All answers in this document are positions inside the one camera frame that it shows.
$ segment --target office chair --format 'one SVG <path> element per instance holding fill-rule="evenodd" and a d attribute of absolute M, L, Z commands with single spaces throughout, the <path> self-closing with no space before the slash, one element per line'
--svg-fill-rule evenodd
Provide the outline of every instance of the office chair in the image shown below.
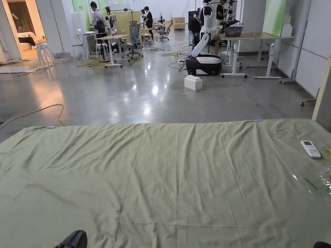
<path fill-rule="evenodd" d="M 139 39 L 140 24 L 138 24 L 137 21 L 130 21 L 129 30 L 130 30 L 130 43 L 127 43 L 126 46 L 129 49 L 129 51 L 131 50 L 131 52 L 127 56 L 131 55 L 132 58 L 133 55 L 138 54 L 143 58 L 144 56 L 141 53 L 135 51 L 136 49 L 142 48 Z"/>
<path fill-rule="evenodd" d="M 161 34 L 161 36 L 157 37 L 156 40 L 164 40 L 164 39 L 168 39 L 169 38 L 167 37 L 170 33 L 170 27 L 173 25 L 173 20 L 171 20 L 171 23 L 169 25 L 169 27 L 165 30 L 159 30 L 158 31 L 158 34 Z"/>

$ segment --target stool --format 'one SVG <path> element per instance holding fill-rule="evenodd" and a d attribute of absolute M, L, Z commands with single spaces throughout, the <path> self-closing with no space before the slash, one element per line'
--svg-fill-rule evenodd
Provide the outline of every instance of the stool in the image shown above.
<path fill-rule="evenodd" d="M 75 48 L 80 48 L 80 51 L 82 52 L 82 56 L 83 56 L 83 59 L 85 61 L 85 56 L 84 56 L 84 49 L 83 49 L 83 45 L 82 44 L 79 44 L 79 45 L 73 45 L 72 46 L 72 53 L 73 53 L 73 59 L 74 61 L 76 62 L 76 58 L 75 58 Z"/>
<path fill-rule="evenodd" d="M 37 51 L 37 56 L 38 56 L 40 65 L 41 65 L 41 63 L 46 65 L 45 61 L 49 65 L 48 59 L 50 59 L 51 62 L 53 61 L 51 51 L 49 49 L 49 45 L 48 45 L 47 41 L 42 41 L 42 42 L 37 43 L 36 51 Z"/>
<path fill-rule="evenodd" d="M 97 58 L 98 58 L 98 49 L 100 51 L 100 54 L 101 54 L 101 50 L 100 50 L 100 46 L 102 45 L 103 49 L 104 49 L 104 54 L 105 54 L 105 58 L 107 57 L 106 54 L 108 54 L 108 46 L 107 44 L 105 43 L 102 43 L 102 44 L 96 44 L 95 45 L 95 51 L 97 52 Z"/>

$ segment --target wrinkled fabric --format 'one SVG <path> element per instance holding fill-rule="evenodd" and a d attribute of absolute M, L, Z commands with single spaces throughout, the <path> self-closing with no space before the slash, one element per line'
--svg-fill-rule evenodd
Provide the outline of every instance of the wrinkled fabric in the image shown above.
<path fill-rule="evenodd" d="M 330 149 L 304 119 L 23 129 L 0 144 L 0 247 L 78 229 L 90 248 L 331 243 L 331 208 L 300 176 Z"/>

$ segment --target standing desk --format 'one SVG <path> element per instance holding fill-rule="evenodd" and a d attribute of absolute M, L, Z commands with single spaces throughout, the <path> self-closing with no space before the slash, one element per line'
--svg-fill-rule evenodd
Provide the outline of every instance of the standing desk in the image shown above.
<path fill-rule="evenodd" d="M 124 34 L 124 35 L 108 35 L 108 36 L 105 36 L 105 37 L 102 37 L 102 38 L 98 38 L 97 40 L 108 40 L 109 42 L 109 45 L 111 43 L 114 43 L 114 42 L 117 42 L 118 44 L 118 50 L 119 50 L 119 59 L 118 60 L 127 60 L 129 61 L 129 59 L 125 59 L 123 56 L 122 56 L 122 48 L 121 48 L 121 39 L 122 40 L 125 40 L 126 42 L 126 37 L 128 37 L 129 35 L 128 34 Z M 110 52 L 110 61 L 111 61 L 111 64 L 107 64 L 105 65 L 105 68 L 107 68 L 108 66 L 120 66 L 120 67 L 123 67 L 122 64 L 115 64 L 114 63 L 114 58 L 113 58 L 113 53 Z"/>
<path fill-rule="evenodd" d="M 269 62 L 267 66 L 267 72 L 266 76 L 255 76 L 254 78 L 257 79 L 281 79 L 281 77 L 271 77 L 270 72 L 272 68 L 272 61 L 274 58 L 274 53 L 275 53 L 275 40 L 277 39 L 290 39 L 294 38 L 294 36 L 291 37 L 278 37 L 274 36 L 272 34 L 267 34 L 264 32 L 259 32 L 259 33 L 243 33 L 240 36 L 234 36 L 234 37 L 228 37 L 225 36 L 225 34 L 220 34 L 219 38 L 221 40 L 231 40 L 231 50 L 230 50 L 230 64 L 232 65 L 232 73 L 222 73 L 221 77 L 225 76 L 244 76 L 247 78 L 247 74 L 245 73 L 237 73 L 237 64 L 233 63 L 233 61 L 237 61 L 238 59 L 238 46 L 239 46 L 239 41 L 240 40 L 260 40 L 260 48 L 259 48 L 259 54 L 258 54 L 258 61 L 256 65 L 249 65 L 247 67 L 265 67 L 260 65 L 260 60 L 261 60 L 261 55 L 262 55 L 262 42 L 263 40 L 273 40 L 270 46 L 270 52 L 269 52 Z"/>
<path fill-rule="evenodd" d="M 86 43 L 87 43 L 87 46 L 88 46 L 87 51 L 85 50 L 85 52 L 86 52 L 86 59 L 89 59 L 89 58 L 91 57 L 90 54 L 93 53 L 93 52 L 92 52 L 92 49 L 91 49 L 91 47 L 90 47 L 90 45 L 88 44 L 88 40 L 87 40 L 87 38 L 88 38 L 88 37 L 91 37 L 91 36 L 94 36 L 94 37 L 95 37 L 95 34 L 73 36 L 74 38 L 78 38 L 78 39 L 79 39 L 80 43 L 83 45 L 84 50 L 85 50 L 85 47 L 84 47 L 84 40 L 86 40 Z"/>

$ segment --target black object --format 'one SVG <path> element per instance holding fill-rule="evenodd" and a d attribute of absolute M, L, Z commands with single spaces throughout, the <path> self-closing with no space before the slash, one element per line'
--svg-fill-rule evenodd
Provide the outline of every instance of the black object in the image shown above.
<path fill-rule="evenodd" d="M 32 37 L 19 37 L 20 43 L 30 43 L 30 45 L 35 46 L 36 43 L 32 39 Z"/>
<path fill-rule="evenodd" d="M 210 76 L 217 76 L 222 69 L 222 62 L 220 63 L 200 63 L 197 58 L 206 57 L 206 58 L 217 58 L 219 56 L 213 54 L 199 54 L 198 57 L 190 57 L 186 60 L 186 69 L 189 75 L 195 76 L 197 70 L 202 70 Z"/>
<path fill-rule="evenodd" d="M 325 242 L 318 241 L 314 244 L 313 248 L 331 248 L 331 245 Z"/>
<path fill-rule="evenodd" d="M 84 230 L 74 231 L 54 248 L 87 248 L 87 233 Z"/>

